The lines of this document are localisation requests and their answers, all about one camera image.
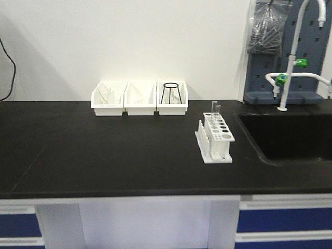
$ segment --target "pegboard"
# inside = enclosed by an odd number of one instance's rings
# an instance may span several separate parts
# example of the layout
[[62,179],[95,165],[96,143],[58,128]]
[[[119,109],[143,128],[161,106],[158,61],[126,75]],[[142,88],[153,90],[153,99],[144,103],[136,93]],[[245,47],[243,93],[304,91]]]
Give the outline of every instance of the pegboard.
[[[243,100],[254,105],[279,104],[281,94],[273,98],[273,87],[265,79],[268,73],[286,72],[288,56],[292,48],[298,11],[303,1],[293,1],[285,23],[281,57],[268,54],[250,54],[244,88]],[[318,26],[319,6],[317,1],[310,1],[302,22],[296,58],[307,59],[306,68],[294,67],[294,73],[319,74],[322,70],[326,46],[331,29],[332,4],[326,1],[326,21],[322,28]],[[288,104],[316,104],[323,98],[316,94],[318,81],[309,77],[292,77],[288,92]]]

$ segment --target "black cable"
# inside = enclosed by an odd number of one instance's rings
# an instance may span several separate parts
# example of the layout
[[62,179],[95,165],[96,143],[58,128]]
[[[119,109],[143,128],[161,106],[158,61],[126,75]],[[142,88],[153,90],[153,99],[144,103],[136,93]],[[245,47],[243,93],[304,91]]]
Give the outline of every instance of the black cable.
[[15,75],[16,75],[16,65],[15,65],[15,62],[12,60],[12,58],[9,56],[9,54],[7,53],[5,47],[4,47],[4,44],[2,43],[2,40],[0,38],[0,44],[2,46],[2,49],[3,51],[5,52],[6,56],[8,57],[8,59],[12,62],[12,64],[14,65],[14,73],[12,75],[12,80],[11,80],[11,87],[10,87],[10,91],[9,91],[9,94],[7,96],[5,96],[3,99],[0,99],[0,101],[2,100],[5,100],[7,99],[10,95],[11,95],[11,92],[12,92],[12,89],[14,87],[14,80],[15,80]]

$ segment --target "white faucet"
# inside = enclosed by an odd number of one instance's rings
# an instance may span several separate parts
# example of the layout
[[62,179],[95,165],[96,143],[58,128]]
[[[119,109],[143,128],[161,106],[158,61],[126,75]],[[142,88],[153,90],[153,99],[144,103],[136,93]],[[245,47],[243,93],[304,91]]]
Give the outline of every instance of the white faucet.
[[[305,14],[305,10],[306,7],[308,5],[310,0],[304,0],[299,14],[297,16],[297,22],[296,22],[296,27],[295,27],[295,33],[294,33],[294,38],[293,38],[293,45],[292,45],[292,50],[290,52],[290,55],[288,57],[288,66],[287,66],[287,71],[285,73],[285,75],[287,75],[287,80],[286,83],[284,85],[284,90],[282,92],[282,97],[281,97],[281,102],[280,102],[280,106],[278,107],[278,110],[281,111],[286,111],[286,102],[287,102],[287,97],[288,97],[288,91],[289,91],[289,86],[291,84],[291,78],[293,74],[293,68],[294,68],[294,64],[295,64],[295,58],[296,58],[296,50],[297,50],[297,45],[298,45],[298,40],[299,40],[299,36],[300,36],[300,31],[301,31],[301,26],[302,26],[302,20],[303,20],[303,16]],[[324,25],[324,21],[326,21],[326,5],[325,5],[325,1],[324,0],[317,0],[318,4],[319,4],[319,8],[320,8],[320,13],[319,13],[319,17],[318,17],[318,22],[319,22],[319,27],[323,27]]]
[[[276,99],[278,94],[280,93],[280,87],[275,83],[275,80],[272,79],[272,77],[278,77],[280,74],[286,75],[286,73],[269,73],[265,75],[265,79],[271,83],[273,86],[273,97]],[[294,77],[307,77],[307,78],[314,78],[319,80],[321,83],[324,83],[327,85],[327,96],[330,98],[332,96],[332,82],[331,80],[327,80],[323,78],[322,76],[318,74],[313,74],[313,73],[292,73],[292,76]]]

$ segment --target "white plastic tray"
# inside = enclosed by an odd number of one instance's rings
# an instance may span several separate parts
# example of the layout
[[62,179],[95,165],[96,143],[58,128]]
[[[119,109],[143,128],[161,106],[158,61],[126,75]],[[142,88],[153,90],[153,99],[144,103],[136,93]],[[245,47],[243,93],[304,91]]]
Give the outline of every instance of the white plastic tray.
[[130,81],[124,92],[128,116],[153,116],[156,111],[156,82]]
[[126,81],[101,81],[91,94],[91,108],[96,116],[122,116]]
[[[164,89],[163,85],[169,82],[178,84],[178,89]],[[186,115],[188,103],[188,90],[184,81],[163,80],[157,83],[157,111],[159,115]]]

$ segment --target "test tube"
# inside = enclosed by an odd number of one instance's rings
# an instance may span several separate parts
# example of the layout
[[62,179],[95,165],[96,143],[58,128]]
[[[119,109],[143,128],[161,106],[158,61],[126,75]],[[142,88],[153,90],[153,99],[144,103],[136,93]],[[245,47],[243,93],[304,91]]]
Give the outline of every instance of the test tube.
[[213,121],[217,123],[217,119],[220,118],[221,105],[216,105],[216,112],[213,114]]
[[212,106],[211,106],[211,115],[214,115],[214,113],[216,112],[216,105],[218,104],[218,101],[213,100],[212,101]]

